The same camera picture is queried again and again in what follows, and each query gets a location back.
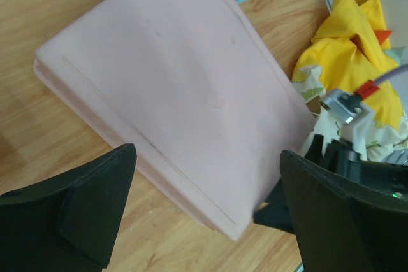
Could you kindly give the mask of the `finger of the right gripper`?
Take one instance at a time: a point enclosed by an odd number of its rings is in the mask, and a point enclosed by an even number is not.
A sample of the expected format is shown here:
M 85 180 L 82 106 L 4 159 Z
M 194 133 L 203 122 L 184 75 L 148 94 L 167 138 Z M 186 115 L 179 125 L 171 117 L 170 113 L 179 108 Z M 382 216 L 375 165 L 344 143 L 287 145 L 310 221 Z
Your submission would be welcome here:
M 277 183 L 264 202 L 266 206 L 254 213 L 254 223 L 294 234 L 293 222 L 281 182 Z

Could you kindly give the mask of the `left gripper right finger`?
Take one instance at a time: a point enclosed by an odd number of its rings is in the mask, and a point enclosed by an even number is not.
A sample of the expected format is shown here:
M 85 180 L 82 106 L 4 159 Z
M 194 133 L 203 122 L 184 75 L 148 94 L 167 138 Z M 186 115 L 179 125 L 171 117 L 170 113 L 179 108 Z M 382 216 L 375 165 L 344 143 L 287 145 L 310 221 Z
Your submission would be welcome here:
M 332 173 L 298 154 L 280 173 L 306 271 L 407 271 L 407 201 Z

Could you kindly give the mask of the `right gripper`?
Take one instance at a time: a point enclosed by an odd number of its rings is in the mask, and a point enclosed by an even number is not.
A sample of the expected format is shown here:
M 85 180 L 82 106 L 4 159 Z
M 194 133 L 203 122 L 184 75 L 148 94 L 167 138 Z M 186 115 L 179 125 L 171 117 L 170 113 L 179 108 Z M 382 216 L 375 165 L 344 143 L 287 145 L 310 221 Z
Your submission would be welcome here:
M 323 149 L 323 136 L 316 134 L 305 158 L 318 166 L 364 185 L 383 194 L 399 199 L 407 198 L 407 165 L 364 161 L 343 138 L 332 140 Z

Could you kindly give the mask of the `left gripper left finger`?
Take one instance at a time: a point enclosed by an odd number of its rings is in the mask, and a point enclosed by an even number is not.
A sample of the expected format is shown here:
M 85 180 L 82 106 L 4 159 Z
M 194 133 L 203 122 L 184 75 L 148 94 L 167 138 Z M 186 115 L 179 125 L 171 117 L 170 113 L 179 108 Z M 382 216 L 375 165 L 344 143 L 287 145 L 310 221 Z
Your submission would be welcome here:
M 136 167 L 121 145 L 82 166 L 1 194 L 1 271 L 102 271 Z

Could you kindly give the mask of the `pink perforated basket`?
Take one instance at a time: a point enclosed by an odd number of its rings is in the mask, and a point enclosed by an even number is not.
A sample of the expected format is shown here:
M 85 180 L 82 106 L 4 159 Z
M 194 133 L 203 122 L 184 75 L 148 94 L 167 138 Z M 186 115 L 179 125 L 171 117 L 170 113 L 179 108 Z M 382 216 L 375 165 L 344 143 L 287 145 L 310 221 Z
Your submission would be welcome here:
M 104 0 L 36 76 L 198 222 L 238 240 L 315 120 L 235 0 Z

